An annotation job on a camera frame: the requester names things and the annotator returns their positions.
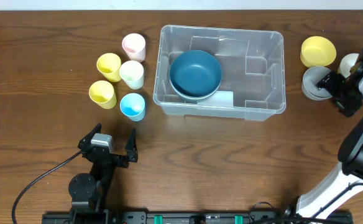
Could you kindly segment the grey small bowl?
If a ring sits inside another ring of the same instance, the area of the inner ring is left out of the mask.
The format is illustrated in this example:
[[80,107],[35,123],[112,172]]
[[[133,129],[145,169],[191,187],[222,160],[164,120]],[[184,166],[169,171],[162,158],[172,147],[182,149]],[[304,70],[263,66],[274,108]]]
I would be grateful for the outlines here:
[[322,101],[332,97],[324,88],[318,88],[316,84],[331,70],[326,67],[315,66],[309,68],[303,75],[301,83],[302,92],[311,100]]

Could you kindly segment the light blue plastic cup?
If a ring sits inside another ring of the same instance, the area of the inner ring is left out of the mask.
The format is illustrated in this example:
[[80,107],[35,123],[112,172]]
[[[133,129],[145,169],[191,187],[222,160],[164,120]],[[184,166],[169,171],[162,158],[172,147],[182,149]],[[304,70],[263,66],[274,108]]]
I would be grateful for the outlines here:
[[120,102],[121,112],[132,121],[141,121],[145,117],[145,100],[138,93],[125,95]]

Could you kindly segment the yellow cup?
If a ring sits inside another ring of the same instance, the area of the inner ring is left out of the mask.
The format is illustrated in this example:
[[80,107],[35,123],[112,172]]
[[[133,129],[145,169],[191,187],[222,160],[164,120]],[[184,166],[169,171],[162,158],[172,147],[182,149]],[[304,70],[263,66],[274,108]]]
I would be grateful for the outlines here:
[[114,87],[111,83],[100,80],[94,82],[89,88],[89,97],[104,109],[111,109],[117,103]]
[[121,80],[119,74],[121,59],[117,54],[106,53],[101,55],[96,62],[96,67],[110,82],[118,82]]

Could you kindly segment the cream white plastic cup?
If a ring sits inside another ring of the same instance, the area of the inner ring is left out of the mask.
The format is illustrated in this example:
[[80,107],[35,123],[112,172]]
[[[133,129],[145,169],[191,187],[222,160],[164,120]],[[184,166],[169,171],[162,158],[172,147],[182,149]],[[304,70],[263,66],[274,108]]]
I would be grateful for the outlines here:
[[119,74],[129,88],[133,90],[142,88],[144,84],[144,67],[140,62],[135,60],[126,61],[121,65]]

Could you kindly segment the clear plastic storage container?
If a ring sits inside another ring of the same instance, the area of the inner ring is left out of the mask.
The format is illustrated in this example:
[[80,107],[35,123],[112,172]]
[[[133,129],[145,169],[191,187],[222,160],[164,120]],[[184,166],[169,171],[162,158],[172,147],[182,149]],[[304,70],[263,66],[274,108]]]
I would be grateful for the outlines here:
[[[221,64],[218,91],[232,91],[234,106],[209,106],[178,96],[170,84],[172,62],[189,50],[202,50]],[[162,27],[153,100],[167,115],[217,116],[264,121],[287,107],[283,35],[271,30]]]

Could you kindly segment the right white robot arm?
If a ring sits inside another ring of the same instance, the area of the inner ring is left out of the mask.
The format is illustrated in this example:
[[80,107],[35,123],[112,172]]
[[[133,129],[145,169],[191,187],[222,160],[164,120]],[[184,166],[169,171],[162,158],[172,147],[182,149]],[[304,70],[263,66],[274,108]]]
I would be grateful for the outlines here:
[[[303,76],[302,90],[312,100],[332,99],[340,113],[351,117],[363,106],[363,49],[349,75],[314,67]],[[336,167],[311,191],[298,198],[295,215],[314,223],[326,219],[344,202],[363,191],[363,118],[343,140]]]

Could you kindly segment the pink plastic cup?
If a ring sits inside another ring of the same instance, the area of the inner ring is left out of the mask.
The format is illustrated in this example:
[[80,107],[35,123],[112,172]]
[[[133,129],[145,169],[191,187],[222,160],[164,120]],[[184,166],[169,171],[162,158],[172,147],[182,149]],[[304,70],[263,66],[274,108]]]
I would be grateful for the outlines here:
[[145,60],[146,41],[137,33],[126,35],[122,40],[122,48],[130,60],[143,62]]

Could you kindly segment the dark blue large bowl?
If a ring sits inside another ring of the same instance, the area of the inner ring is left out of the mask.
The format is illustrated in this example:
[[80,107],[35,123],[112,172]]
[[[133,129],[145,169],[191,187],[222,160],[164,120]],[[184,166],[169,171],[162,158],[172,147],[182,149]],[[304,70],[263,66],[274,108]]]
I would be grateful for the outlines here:
[[213,96],[215,92],[218,90],[218,86],[194,86],[193,88],[184,90],[179,86],[173,86],[173,90],[175,93],[181,98],[188,101],[204,101],[207,100],[210,96]]

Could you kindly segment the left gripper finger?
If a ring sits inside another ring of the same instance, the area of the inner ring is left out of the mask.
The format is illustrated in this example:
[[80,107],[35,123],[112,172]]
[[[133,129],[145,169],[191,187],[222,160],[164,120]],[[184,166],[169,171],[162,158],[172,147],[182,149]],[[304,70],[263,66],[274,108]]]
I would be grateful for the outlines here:
[[137,162],[138,161],[138,151],[136,144],[136,129],[133,129],[129,139],[127,141],[126,147],[126,156],[129,162]]
[[78,149],[81,151],[88,151],[91,146],[91,140],[96,133],[100,133],[102,124],[98,123],[83,139],[78,143]]

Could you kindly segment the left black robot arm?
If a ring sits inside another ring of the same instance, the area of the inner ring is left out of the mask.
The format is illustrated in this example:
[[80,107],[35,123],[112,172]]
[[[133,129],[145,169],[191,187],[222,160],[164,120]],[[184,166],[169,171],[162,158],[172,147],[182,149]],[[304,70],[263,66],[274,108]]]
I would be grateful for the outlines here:
[[127,168],[137,162],[136,130],[133,129],[125,146],[125,155],[113,154],[113,139],[101,133],[97,124],[78,143],[82,157],[92,163],[88,173],[81,173],[69,183],[71,223],[116,223],[116,213],[105,208],[106,198],[116,168]]

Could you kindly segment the yellow cup upper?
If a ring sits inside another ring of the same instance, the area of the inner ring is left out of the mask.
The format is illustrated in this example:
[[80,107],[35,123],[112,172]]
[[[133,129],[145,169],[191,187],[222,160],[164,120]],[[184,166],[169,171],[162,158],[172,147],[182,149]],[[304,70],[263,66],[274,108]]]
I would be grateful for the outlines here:
[[96,67],[110,82],[118,82],[121,80],[119,74],[121,59],[117,54],[106,53],[101,55],[96,62]]

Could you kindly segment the yellow small bowl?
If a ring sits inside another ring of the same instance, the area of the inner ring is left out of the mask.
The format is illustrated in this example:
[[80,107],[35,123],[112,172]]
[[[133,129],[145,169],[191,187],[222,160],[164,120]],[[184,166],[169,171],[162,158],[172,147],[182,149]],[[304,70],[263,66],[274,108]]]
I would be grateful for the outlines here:
[[312,36],[303,41],[300,60],[306,67],[328,66],[336,59],[334,44],[321,36]]

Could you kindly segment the white small bowl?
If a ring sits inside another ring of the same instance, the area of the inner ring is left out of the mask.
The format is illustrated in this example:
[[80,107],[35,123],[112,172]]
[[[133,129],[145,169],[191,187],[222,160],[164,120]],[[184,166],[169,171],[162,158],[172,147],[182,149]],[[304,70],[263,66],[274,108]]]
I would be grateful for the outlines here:
[[340,73],[344,78],[349,77],[351,74],[350,69],[355,65],[358,56],[359,54],[357,53],[344,56],[338,67],[338,73]]

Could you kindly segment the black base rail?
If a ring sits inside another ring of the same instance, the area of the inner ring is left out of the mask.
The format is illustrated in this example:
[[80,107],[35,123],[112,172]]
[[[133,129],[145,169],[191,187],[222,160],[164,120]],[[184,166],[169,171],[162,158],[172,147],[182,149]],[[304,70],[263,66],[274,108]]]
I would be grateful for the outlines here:
[[247,213],[159,213],[159,212],[47,212],[43,224],[108,223],[108,224],[250,224],[301,223],[296,217],[282,217],[273,210]]

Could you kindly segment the yellow cup lower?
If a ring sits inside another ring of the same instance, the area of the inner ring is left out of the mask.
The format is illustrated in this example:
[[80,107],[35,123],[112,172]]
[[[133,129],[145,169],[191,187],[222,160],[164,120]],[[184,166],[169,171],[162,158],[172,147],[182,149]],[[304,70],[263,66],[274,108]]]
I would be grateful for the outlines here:
[[89,88],[89,97],[104,109],[111,109],[117,103],[114,87],[111,83],[100,80],[94,82]]

